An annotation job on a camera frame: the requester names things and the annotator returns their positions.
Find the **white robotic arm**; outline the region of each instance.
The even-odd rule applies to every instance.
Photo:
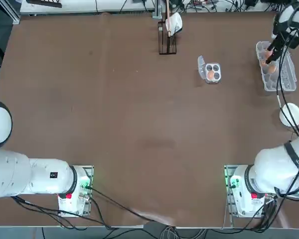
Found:
[[[8,108],[0,102],[0,147],[12,132]],[[59,209],[83,215],[91,179],[82,166],[58,159],[38,159],[0,149],[0,197],[58,194]]]
[[[287,5],[274,20],[272,51],[266,63],[278,60],[286,46],[299,45],[299,2]],[[284,195],[299,172],[299,138],[271,149],[261,150],[254,165],[240,165],[230,179],[239,217],[253,217],[268,194]],[[288,193],[299,199],[299,177]]]
[[[294,30],[297,30],[297,34],[295,37],[292,37],[291,32]],[[274,40],[268,47],[268,51],[273,53],[267,59],[267,64],[281,57],[283,49],[287,44],[291,49],[299,46],[299,2],[293,2],[287,5],[282,12],[277,13],[272,37]]]

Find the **black cable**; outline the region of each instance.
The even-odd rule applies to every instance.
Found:
[[[284,103],[285,103],[285,105],[286,105],[286,107],[287,107],[287,109],[288,109],[288,112],[289,112],[289,114],[290,114],[290,117],[291,117],[291,119],[292,119],[294,125],[291,124],[291,122],[290,122],[289,119],[287,118],[285,112],[283,111],[282,107],[280,107],[280,110],[281,110],[281,112],[283,113],[283,115],[284,115],[285,119],[287,120],[287,122],[289,123],[289,125],[293,128],[295,134],[296,134],[297,136],[299,136],[299,127],[297,126],[296,121],[295,121],[295,119],[294,119],[294,116],[293,116],[293,114],[291,113],[291,110],[290,110],[290,108],[289,108],[289,106],[288,106],[288,104],[287,104],[287,100],[286,100],[286,97],[285,97],[285,94],[284,94],[284,90],[283,90],[283,86],[282,86],[282,82],[281,82],[281,70],[282,70],[283,61],[284,61],[284,58],[285,58],[286,53],[287,53],[287,51],[288,51],[288,48],[289,48],[291,42],[293,41],[293,39],[295,38],[296,33],[297,33],[297,30],[296,30],[296,29],[293,29],[293,30],[290,31],[290,34],[291,34],[293,31],[296,31],[296,32],[295,32],[295,34],[292,36],[292,38],[290,39],[290,41],[288,42],[288,44],[287,44],[287,45],[286,45],[286,44],[284,45],[284,47],[286,47],[285,52],[284,52],[284,54],[283,54],[282,56],[280,56],[280,60],[279,60],[279,74],[278,74],[277,85],[276,85],[276,93],[277,93],[277,96],[278,96],[278,95],[279,95],[279,94],[278,94],[278,83],[279,83],[279,84],[280,84],[281,94],[282,94],[283,99],[284,99]]]
[[[231,3],[231,8],[229,9],[229,11],[231,11],[231,9],[232,9],[233,6],[237,9],[237,7],[236,7],[236,5],[234,3],[234,0],[233,1],[225,0],[225,1]]]
[[[283,199],[282,199],[282,201],[281,201],[281,203],[280,203],[280,205],[279,205],[279,207],[277,209],[277,212],[276,212],[274,218],[271,220],[271,222],[267,225],[267,227],[263,231],[266,231],[273,224],[273,222],[275,221],[275,219],[277,218],[277,215],[278,215],[278,213],[279,213],[279,211],[280,211],[280,209],[281,209],[281,207],[282,207],[285,199],[287,198],[288,193],[291,191],[291,188],[294,186],[294,184],[296,183],[296,181],[298,180],[298,178],[299,178],[299,170],[298,170],[298,173],[296,174],[294,180],[292,181],[291,185],[289,186],[289,188],[288,188],[288,190],[286,192],[286,195],[283,197]]]
[[[210,10],[207,7],[202,5],[202,8],[206,9],[209,13],[211,13]]]
[[[214,6],[215,11],[217,12],[217,7],[215,6],[214,1],[213,1],[213,0],[210,0],[210,1],[211,1],[211,3],[212,3],[213,6]]]
[[[44,230],[41,228],[43,239],[45,239]]]
[[[194,4],[195,11],[197,12],[197,8],[196,8],[196,5],[195,5],[194,1],[193,1],[193,4]]]
[[[148,12],[148,9],[147,9],[146,6],[145,6],[145,0],[142,0],[142,3],[143,3],[143,6],[144,6],[145,11]]]
[[[21,207],[23,207],[24,209],[26,209],[26,210],[28,210],[28,211],[37,212],[37,213],[42,213],[42,214],[46,214],[46,215],[50,216],[52,219],[54,219],[56,222],[58,222],[62,227],[66,228],[66,229],[75,229],[75,230],[77,230],[77,231],[85,231],[85,230],[87,229],[87,228],[84,228],[84,229],[82,229],[82,228],[77,228],[76,226],[74,226],[73,224],[71,224],[69,220],[65,219],[64,217],[62,217],[62,216],[60,216],[60,215],[57,215],[57,214],[54,214],[54,213],[48,213],[48,212],[46,212],[46,211],[44,211],[44,210],[42,210],[42,209],[35,210],[35,209],[32,209],[32,208],[28,208],[28,207],[26,207],[25,205],[22,205],[22,204],[21,204],[17,199],[15,199],[14,197],[13,197],[13,199],[14,199],[14,201],[15,201],[18,205],[20,205]],[[60,218],[60,219],[62,219],[62,220],[64,220],[64,221],[66,221],[71,227],[68,227],[68,226],[64,225],[61,221],[59,221],[58,219],[54,218],[53,216],[58,217],[58,218]]]
[[[94,203],[94,205],[96,206],[97,210],[98,210],[98,213],[99,213],[99,217],[101,219],[101,221],[103,222],[104,226],[106,227],[107,230],[115,230],[116,228],[112,228],[111,226],[107,225],[103,219],[103,216],[102,216],[102,212],[101,212],[101,209],[99,207],[99,205],[97,204],[97,202],[91,198],[91,201]]]
[[[131,209],[129,209],[129,208],[123,206],[122,204],[116,202],[116,201],[113,200],[112,198],[106,196],[106,195],[103,194],[102,192],[100,192],[100,191],[98,191],[98,190],[96,190],[96,189],[94,189],[94,188],[92,188],[92,187],[86,186],[85,188],[97,192],[98,194],[100,194],[100,195],[103,196],[104,198],[110,200],[112,203],[114,203],[114,204],[116,204],[117,206],[119,206],[119,207],[121,207],[121,208],[123,208],[123,209],[129,211],[130,213],[134,214],[135,216],[137,216],[137,217],[139,217],[139,218],[141,218],[141,219],[147,220],[147,221],[149,221],[149,222],[155,222],[155,220],[149,219],[149,218],[147,218],[147,217],[144,217],[144,216],[142,216],[142,215],[140,215],[140,214],[138,214],[138,213],[132,211]]]
[[[123,3],[123,6],[121,7],[121,10],[120,10],[120,12],[119,13],[121,13],[122,12],[122,9],[124,8],[124,6],[125,6],[125,4],[126,4],[126,2],[127,2],[128,0],[125,0],[125,2]]]
[[[158,239],[158,238],[155,237],[153,234],[151,234],[151,233],[149,233],[148,231],[146,231],[146,230],[144,230],[144,229],[141,229],[141,228],[130,229],[130,230],[128,230],[128,231],[122,232],[122,233],[120,233],[120,234],[118,234],[118,235],[116,235],[116,236],[114,236],[114,237],[108,238],[108,239],[118,238],[118,237],[120,237],[120,236],[123,235],[123,234],[130,233],[130,232],[134,232],[134,231],[142,231],[142,232],[145,232],[145,233],[147,233],[148,235],[150,235],[152,238],[154,238],[154,239]]]
[[[178,6],[178,9],[177,9],[175,12],[177,12],[177,11],[179,10],[180,6],[183,5],[184,1],[185,1],[185,0],[183,0],[183,1],[181,2],[181,4]]]
[[[75,213],[72,213],[72,212],[67,212],[67,211],[64,211],[64,210],[59,210],[59,209],[50,209],[50,208],[45,208],[45,207],[41,207],[41,206],[38,206],[36,204],[32,204],[32,203],[28,203],[27,201],[25,201],[24,199],[18,197],[20,199],[20,203],[24,204],[24,205],[28,205],[28,206],[31,206],[31,207],[35,207],[35,208],[38,208],[38,209],[42,209],[42,210],[46,210],[46,211],[51,211],[51,212],[56,212],[56,213],[65,213],[65,214],[70,214],[70,215],[73,215],[73,216],[76,216],[76,217],[79,217],[79,218],[83,218],[85,220],[88,220],[88,221],[92,221],[92,222],[96,222],[96,223],[99,223],[99,224],[102,224],[103,226],[105,226],[102,222],[98,221],[98,220],[95,220],[95,219],[92,219],[92,218],[87,218],[85,216],[81,216],[81,215],[78,215],[78,214],[75,214]]]
[[[213,232],[216,232],[216,233],[220,233],[220,234],[237,234],[237,233],[241,233],[243,231],[246,230],[246,228],[249,226],[249,224],[252,222],[252,220],[255,218],[255,216],[257,215],[257,213],[263,209],[263,207],[265,206],[265,204],[263,204],[256,212],[255,214],[253,215],[253,217],[249,220],[249,222],[241,229],[239,229],[239,231],[236,231],[236,232],[230,232],[230,233],[223,233],[223,232],[220,232],[220,231],[217,231],[217,230],[214,230],[214,229],[211,229]]]
[[[107,239],[113,232],[115,232],[115,230],[110,231],[110,233],[108,233],[105,237],[103,237],[102,239]]]
[[[264,10],[264,11],[267,11],[271,6],[272,6],[272,3],[270,3],[268,8],[266,8],[266,10]]]
[[[207,233],[208,233],[208,229],[206,229],[205,235],[204,235],[204,237],[202,239],[206,239]]]

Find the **floor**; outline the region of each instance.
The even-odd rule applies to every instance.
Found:
[[[145,230],[159,238],[160,232],[164,228],[161,224],[151,223],[145,226]],[[110,237],[128,231],[128,229],[119,229],[117,232],[111,234]],[[199,230],[179,230],[181,237],[192,238]],[[105,228],[88,228],[86,231],[74,231],[62,228],[44,228],[46,239],[103,239],[109,233]],[[0,239],[23,238],[23,239],[42,239],[41,228],[0,228]],[[120,239],[150,239],[151,236],[144,232],[129,232],[119,237]],[[206,239],[299,239],[299,230],[281,230],[272,229],[263,234],[253,232],[243,232],[234,235],[223,235],[208,231]]]
[[[19,4],[14,0],[11,0],[11,3],[16,9],[19,9]],[[5,50],[10,32],[12,29],[12,20],[0,11],[0,47]],[[164,225],[158,223],[148,223],[145,225],[145,230],[153,234],[155,237],[160,236],[160,232],[164,228]],[[128,229],[119,229],[117,232],[111,234],[111,237],[116,236],[122,232],[127,231]],[[179,233],[182,237],[192,238],[196,235],[198,230],[180,230]],[[105,228],[88,228],[86,231],[74,231],[67,230],[63,228],[44,228],[45,238],[46,239],[102,239],[104,238],[109,231]],[[10,239],[10,238],[23,238],[23,239],[42,239],[41,228],[27,228],[27,227],[14,227],[14,228],[0,228],[0,239]],[[147,235],[144,232],[130,232],[120,236],[120,239],[128,238],[143,238],[149,239],[151,236]],[[206,239],[299,239],[299,230],[268,230],[263,234],[256,234],[251,232],[243,232],[235,235],[222,235],[217,234],[211,230],[208,231]]]

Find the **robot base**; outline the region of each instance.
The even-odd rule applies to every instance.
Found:
[[[247,166],[225,165],[228,208],[235,217],[260,218],[262,211],[256,215],[255,212],[265,203],[265,197],[253,198],[247,190],[244,178]]]
[[[91,190],[86,189],[85,186],[92,187],[93,183],[93,166],[73,165],[77,172],[77,184],[72,194],[66,195],[62,199],[58,196],[59,209],[80,216],[88,216],[91,213]],[[71,214],[60,213],[62,217],[76,217]]]

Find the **plastic egg tray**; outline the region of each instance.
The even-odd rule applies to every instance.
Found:
[[[206,82],[217,83],[221,79],[220,65],[218,63],[207,63],[205,66]]]
[[[279,75],[279,60],[272,61],[270,64],[264,64],[266,61],[267,48],[270,45],[268,41],[260,41],[256,44],[256,53],[261,68],[262,80],[265,91],[275,92]],[[290,53],[287,52],[281,69],[281,81],[284,91],[295,91],[297,88],[295,66],[291,60]]]
[[[218,83],[221,79],[220,65],[218,63],[205,63],[203,56],[199,56],[198,73],[207,83]]]

